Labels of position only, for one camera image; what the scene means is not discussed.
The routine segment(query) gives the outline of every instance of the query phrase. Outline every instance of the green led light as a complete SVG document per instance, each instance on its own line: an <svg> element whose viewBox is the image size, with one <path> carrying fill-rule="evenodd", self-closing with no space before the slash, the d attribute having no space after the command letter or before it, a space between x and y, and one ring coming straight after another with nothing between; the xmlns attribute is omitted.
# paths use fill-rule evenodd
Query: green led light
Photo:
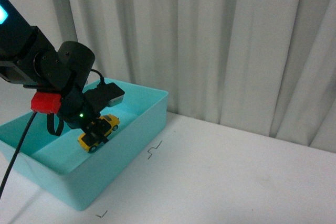
<svg viewBox="0 0 336 224"><path fill-rule="evenodd" d="M6 20L7 17L8 17L7 12L0 5L0 25Z"/></svg>

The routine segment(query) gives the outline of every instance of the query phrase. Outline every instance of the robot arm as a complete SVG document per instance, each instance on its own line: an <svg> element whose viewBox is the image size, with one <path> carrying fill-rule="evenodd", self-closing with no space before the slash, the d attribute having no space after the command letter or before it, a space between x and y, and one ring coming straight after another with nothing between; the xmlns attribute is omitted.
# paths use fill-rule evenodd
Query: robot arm
<svg viewBox="0 0 336 224"><path fill-rule="evenodd" d="M80 128L106 142L96 122L110 101L122 101L124 91L115 83L100 83L82 92L94 60L93 52L78 42L64 42L56 52L38 27L30 26L9 0L0 0L0 77L36 89L32 105L37 106L33 110L57 114L70 128ZM41 94L58 106L51 111L39 108Z"/></svg>

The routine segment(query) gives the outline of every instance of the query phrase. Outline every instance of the white curtain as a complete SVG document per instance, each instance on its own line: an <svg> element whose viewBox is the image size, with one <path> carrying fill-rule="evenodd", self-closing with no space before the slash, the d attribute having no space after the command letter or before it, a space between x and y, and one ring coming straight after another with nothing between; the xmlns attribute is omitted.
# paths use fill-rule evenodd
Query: white curtain
<svg viewBox="0 0 336 224"><path fill-rule="evenodd" d="M336 0L51 1L62 40L169 111L336 152Z"/></svg>

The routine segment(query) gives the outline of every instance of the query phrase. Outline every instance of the yellow toy car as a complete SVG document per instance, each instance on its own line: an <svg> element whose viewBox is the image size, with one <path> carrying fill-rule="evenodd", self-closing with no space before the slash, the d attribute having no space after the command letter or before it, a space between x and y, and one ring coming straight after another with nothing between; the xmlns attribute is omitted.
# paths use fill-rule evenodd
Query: yellow toy car
<svg viewBox="0 0 336 224"><path fill-rule="evenodd" d="M119 119L111 114L102 115L99 117L99 120L100 130L104 133L105 137L108 137L112 131L116 131L119 127L118 125L120 124ZM103 139L97 141L96 138L83 133L78 137L78 142L79 145L87 152L94 152L97 146L103 142Z"/></svg>

